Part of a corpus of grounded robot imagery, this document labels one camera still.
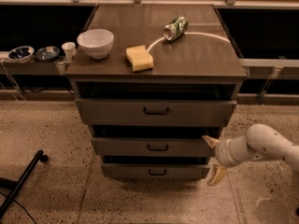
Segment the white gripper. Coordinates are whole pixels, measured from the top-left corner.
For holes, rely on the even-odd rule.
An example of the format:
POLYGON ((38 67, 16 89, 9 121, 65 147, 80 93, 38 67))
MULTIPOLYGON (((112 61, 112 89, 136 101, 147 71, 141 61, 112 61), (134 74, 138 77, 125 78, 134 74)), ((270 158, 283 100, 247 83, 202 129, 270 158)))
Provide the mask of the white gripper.
POLYGON ((239 161, 232 154, 237 150, 238 139, 219 140, 208 135, 203 135, 202 139, 211 147, 215 148, 215 158, 218 164, 214 164, 211 170, 211 177, 207 181, 209 186, 218 185, 228 173, 228 168, 237 166, 239 161))

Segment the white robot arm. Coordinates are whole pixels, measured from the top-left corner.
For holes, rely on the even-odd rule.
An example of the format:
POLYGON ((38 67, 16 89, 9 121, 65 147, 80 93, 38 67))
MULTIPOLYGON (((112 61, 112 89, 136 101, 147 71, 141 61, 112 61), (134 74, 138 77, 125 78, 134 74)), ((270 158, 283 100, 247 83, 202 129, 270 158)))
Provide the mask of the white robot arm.
POLYGON ((246 161, 285 161, 295 172, 299 172, 299 146, 270 126, 251 125, 240 137, 219 140, 208 135, 202 139, 215 150, 217 164, 207 184, 218 185, 227 175, 228 169, 246 161))

